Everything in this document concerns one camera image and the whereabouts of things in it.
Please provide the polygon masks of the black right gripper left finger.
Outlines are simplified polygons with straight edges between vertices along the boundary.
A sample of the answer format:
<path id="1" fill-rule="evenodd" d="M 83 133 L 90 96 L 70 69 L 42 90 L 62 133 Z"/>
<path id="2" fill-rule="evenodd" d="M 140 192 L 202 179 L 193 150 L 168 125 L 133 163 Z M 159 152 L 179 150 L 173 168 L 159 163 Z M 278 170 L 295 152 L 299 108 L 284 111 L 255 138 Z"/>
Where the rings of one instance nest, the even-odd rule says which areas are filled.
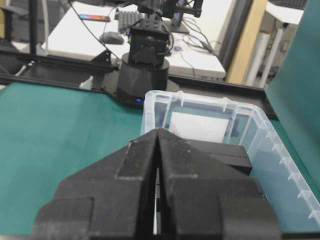
<path id="1" fill-rule="evenodd" d="M 63 179 L 32 228 L 34 240 L 146 240 L 153 234 L 156 147 L 152 130 Z"/>

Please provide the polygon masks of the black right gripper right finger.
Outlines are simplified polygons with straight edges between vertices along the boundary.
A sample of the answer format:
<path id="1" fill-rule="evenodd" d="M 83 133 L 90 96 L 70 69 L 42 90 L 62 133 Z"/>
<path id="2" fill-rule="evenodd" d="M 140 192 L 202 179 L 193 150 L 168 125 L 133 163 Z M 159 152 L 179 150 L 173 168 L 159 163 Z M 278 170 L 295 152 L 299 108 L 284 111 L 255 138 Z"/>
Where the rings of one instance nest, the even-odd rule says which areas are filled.
<path id="1" fill-rule="evenodd" d="M 162 227 L 175 240 L 279 240 L 273 206 L 253 178 L 158 130 Z"/>

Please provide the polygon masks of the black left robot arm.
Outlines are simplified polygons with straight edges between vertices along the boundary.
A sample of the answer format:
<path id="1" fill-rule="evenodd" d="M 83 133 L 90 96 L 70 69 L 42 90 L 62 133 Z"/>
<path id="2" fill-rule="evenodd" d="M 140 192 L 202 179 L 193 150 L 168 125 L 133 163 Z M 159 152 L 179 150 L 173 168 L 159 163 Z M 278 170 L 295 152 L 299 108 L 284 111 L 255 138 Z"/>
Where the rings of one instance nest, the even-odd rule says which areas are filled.
<path id="1" fill-rule="evenodd" d="M 192 6 L 176 0 L 129 0 L 144 18 L 129 27 L 129 52 L 121 58 L 115 96 L 122 102 L 141 106 L 147 92 L 165 91 L 168 84 L 169 62 L 165 59 L 170 44 L 170 31 L 162 19 L 171 19 L 175 13 L 190 14 L 198 18 L 203 1 Z"/>

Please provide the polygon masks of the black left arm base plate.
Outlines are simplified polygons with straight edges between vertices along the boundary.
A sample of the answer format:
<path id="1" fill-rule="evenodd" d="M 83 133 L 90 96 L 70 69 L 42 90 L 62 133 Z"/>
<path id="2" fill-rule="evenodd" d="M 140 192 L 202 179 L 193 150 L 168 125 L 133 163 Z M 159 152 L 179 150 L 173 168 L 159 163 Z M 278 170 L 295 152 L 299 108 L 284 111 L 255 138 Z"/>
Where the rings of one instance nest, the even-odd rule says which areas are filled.
<path id="1" fill-rule="evenodd" d="M 119 101 L 129 103 L 141 103 L 149 91 L 169 91 L 177 92 L 180 90 L 178 84 L 168 79 L 157 79 L 147 76 L 130 79 L 120 77 L 118 71 L 106 74 L 103 78 L 101 88 L 112 97 Z"/>

